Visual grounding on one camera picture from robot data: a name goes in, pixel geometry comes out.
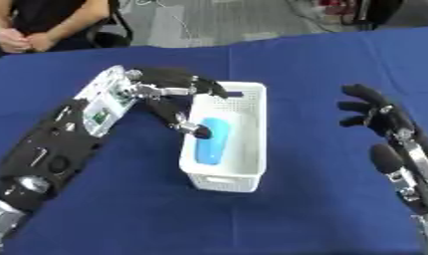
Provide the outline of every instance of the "blue sponge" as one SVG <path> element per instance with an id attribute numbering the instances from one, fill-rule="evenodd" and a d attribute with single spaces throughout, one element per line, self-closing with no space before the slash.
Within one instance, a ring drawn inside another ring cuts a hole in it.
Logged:
<path id="1" fill-rule="evenodd" d="M 230 125 L 217 118 L 206 118 L 201 123 L 211 130 L 211 138 L 197 139 L 195 158 L 198 163 L 219 164 L 230 132 Z"/>

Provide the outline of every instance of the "cable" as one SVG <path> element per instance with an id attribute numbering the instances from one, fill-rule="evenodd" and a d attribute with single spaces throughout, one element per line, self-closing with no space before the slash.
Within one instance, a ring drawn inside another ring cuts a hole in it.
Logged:
<path id="1" fill-rule="evenodd" d="M 152 3 L 153 1 L 152 0 L 135 0 L 135 4 L 137 5 L 137 6 L 143 6 L 143 5 L 148 5 L 148 4 L 150 4 L 150 3 Z"/>
<path id="2" fill-rule="evenodd" d="M 326 28 L 326 27 L 323 26 L 323 25 L 327 26 L 327 25 L 330 25 L 330 24 L 322 24 L 321 21 L 316 20 L 315 18 L 312 18 L 312 17 L 309 17 L 307 15 L 302 14 L 301 11 L 298 10 L 297 7 L 295 7 L 295 5 L 291 2 L 291 0 L 285 0 L 285 1 L 286 1 L 287 5 L 289 6 L 290 10 L 292 11 L 292 13 L 294 15 L 296 15 L 296 16 L 302 18 L 302 19 L 306 19 L 306 20 L 314 23 L 318 28 L 320 28 L 323 31 L 330 32 L 330 33 L 338 33 L 339 32 L 339 31 L 334 31 L 334 30 L 328 29 L 328 28 Z"/>
<path id="3" fill-rule="evenodd" d="M 151 0 L 151 2 L 155 2 L 158 6 L 163 7 L 164 9 L 169 8 L 168 6 L 166 6 L 166 5 L 164 5 L 163 3 L 161 3 L 159 0 Z M 184 23 L 184 21 L 180 20 L 177 16 L 175 16 L 175 15 L 173 15 L 173 14 L 169 13 L 169 12 L 168 12 L 168 14 L 169 14 L 172 18 L 174 18 L 174 20 L 176 20 L 178 23 L 180 23 L 180 24 L 181 24 L 181 26 L 184 28 L 185 33 L 186 33 L 186 35 L 188 36 L 188 40 L 189 40 L 188 45 L 187 45 L 187 48 L 192 47 L 193 37 L 192 37 L 192 34 L 191 34 L 191 32 L 189 31 L 189 28 L 188 28 L 188 26 L 186 25 L 186 23 Z"/>

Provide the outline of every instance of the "plastic basket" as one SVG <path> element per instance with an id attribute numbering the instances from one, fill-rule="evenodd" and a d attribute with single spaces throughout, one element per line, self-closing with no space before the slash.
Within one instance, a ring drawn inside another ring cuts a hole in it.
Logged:
<path id="1" fill-rule="evenodd" d="M 205 118 L 227 121 L 231 130 L 219 164 L 198 163 L 197 139 L 186 135 L 180 168 L 199 189 L 253 192 L 267 165 L 267 90 L 256 83 L 224 82 L 228 100 L 199 95 L 194 98 L 189 120 Z"/>

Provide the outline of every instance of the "blue tablecloth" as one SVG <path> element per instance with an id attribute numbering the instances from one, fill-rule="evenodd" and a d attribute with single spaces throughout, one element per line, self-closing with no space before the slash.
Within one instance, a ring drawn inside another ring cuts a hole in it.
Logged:
<path id="1" fill-rule="evenodd" d="M 136 108 L 106 147 L 6 245 L 10 255 L 411 254 L 409 211 L 369 163 L 380 141 L 338 126 L 339 86 L 402 102 L 428 131 L 428 29 L 287 37 L 200 49 L 139 47 L 0 61 L 0 157 L 111 65 L 186 67 L 268 86 L 268 168 L 252 194 L 195 190 L 181 137 Z"/>

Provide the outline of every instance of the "robotic arm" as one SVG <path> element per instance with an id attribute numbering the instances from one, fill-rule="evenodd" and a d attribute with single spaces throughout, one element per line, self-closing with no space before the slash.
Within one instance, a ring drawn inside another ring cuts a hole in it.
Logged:
<path id="1" fill-rule="evenodd" d="M 428 137 L 400 107 L 373 89 L 353 85 L 343 86 L 342 92 L 361 101 L 338 103 L 343 111 L 360 113 L 342 120 L 340 125 L 366 126 L 386 139 L 387 143 L 371 148 L 371 161 L 412 210 L 428 254 Z"/>
<path id="2" fill-rule="evenodd" d="M 102 146 L 111 128 L 138 102 L 167 126 L 199 138 L 169 96 L 209 94 L 226 99 L 216 82 L 174 69 L 111 67 L 30 130 L 0 162 L 0 250 L 4 238 L 56 197 Z"/>

